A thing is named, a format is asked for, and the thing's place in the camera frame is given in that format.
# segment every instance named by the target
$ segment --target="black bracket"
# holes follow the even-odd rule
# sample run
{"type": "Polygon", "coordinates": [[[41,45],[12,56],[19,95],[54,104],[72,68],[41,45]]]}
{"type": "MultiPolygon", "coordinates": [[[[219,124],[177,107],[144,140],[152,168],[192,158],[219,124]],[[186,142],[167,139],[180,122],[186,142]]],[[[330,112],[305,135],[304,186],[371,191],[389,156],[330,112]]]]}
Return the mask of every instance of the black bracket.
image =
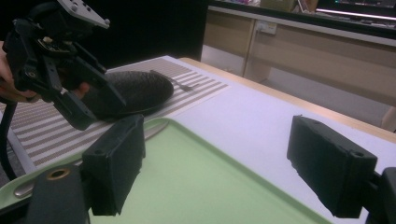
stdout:
{"type": "Polygon", "coordinates": [[[396,168],[375,172],[377,157],[323,123],[295,116],[288,159],[336,217],[396,223],[396,168]]]}

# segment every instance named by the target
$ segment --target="cable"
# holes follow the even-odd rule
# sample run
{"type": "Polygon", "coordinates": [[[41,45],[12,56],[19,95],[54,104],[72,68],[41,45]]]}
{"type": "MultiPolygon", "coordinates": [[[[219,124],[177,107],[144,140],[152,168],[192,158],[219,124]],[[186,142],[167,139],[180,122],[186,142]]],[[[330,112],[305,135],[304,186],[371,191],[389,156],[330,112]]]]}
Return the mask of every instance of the cable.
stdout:
{"type": "Polygon", "coordinates": [[[14,116],[15,109],[17,108],[16,102],[11,102],[0,97],[0,102],[7,104],[0,123],[0,162],[9,180],[17,178],[7,154],[7,136],[8,130],[14,116]]]}

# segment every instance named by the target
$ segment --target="gray and white striped cloth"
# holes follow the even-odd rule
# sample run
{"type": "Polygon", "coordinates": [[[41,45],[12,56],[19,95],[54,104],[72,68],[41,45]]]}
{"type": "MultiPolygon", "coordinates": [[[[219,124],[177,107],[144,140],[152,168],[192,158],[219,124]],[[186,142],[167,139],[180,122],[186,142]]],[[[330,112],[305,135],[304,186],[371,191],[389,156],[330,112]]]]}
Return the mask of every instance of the gray and white striped cloth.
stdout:
{"type": "MultiPolygon", "coordinates": [[[[175,85],[173,96],[164,104],[164,107],[155,114],[145,117],[145,120],[158,117],[172,117],[200,102],[225,91],[228,85],[211,77],[193,71],[183,65],[176,64],[161,57],[142,63],[123,66],[113,69],[119,71],[156,70],[185,85],[199,84],[193,91],[185,92],[175,85]]],[[[90,146],[111,123],[97,121],[87,130],[79,131],[71,127],[68,122],[52,106],[42,101],[34,104],[18,104],[11,123],[11,133],[16,136],[22,148],[13,148],[22,163],[33,163],[35,168],[47,166],[62,158],[71,156],[90,146]]]]}

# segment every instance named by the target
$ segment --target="white tabletop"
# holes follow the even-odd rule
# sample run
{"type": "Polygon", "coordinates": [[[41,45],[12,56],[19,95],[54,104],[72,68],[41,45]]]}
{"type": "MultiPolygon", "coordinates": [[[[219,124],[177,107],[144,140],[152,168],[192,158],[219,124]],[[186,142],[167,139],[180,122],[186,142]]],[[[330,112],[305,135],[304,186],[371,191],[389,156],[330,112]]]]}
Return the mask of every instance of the white tabletop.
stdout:
{"type": "MultiPolygon", "coordinates": [[[[194,70],[199,69],[187,63],[181,64],[194,70]]],[[[309,108],[310,104],[306,104],[308,107],[300,107],[206,70],[200,70],[200,73],[224,82],[230,88],[172,116],[172,119],[202,136],[206,141],[331,222],[364,223],[367,216],[366,211],[362,212],[360,219],[333,217],[311,188],[291,167],[286,153],[292,117],[302,115],[319,120],[371,151],[378,157],[376,171],[379,173],[382,173],[386,167],[396,166],[396,144],[394,141],[384,140],[379,136],[358,130],[356,127],[329,119],[328,115],[312,112],[309,108]]],[[[385,135],[388,138],[392,137],[392,133],[390,135],[385,133],[385,135]]]]}

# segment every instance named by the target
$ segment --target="white table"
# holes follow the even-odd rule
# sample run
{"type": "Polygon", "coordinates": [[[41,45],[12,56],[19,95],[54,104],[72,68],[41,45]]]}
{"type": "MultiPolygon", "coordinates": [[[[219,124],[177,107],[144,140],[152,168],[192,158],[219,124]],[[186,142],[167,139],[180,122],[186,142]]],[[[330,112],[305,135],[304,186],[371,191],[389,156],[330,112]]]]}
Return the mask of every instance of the white table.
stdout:
{"type": "MultiPolygon", "coordinates": [[[[396,166],[394,133],[203,63],[190,59],[177,60],[170,57],[163,59],[188,68],[192,71],[187,72],[188,74],[199,74],[206,77],[206,80],[215,80],[212,83],[218,83],[216,85],[222,89],[204,94],[200,100],[186,104],[171,113],[160,113],[200,135],[207,142],[331,222],[364,223],[367,212],[363,212],[360,219],[333,217],[291,167],[290,161],[286,158],[291,120],[294,115],[303,115],[330,126],[374,153],[378,157],[376,171],[379,173],[382,173],[386,167],[396,166]]],[[[128,70],[130,66],[136,67],[136,64],[116,68],[111,72],[128,70]]]]}

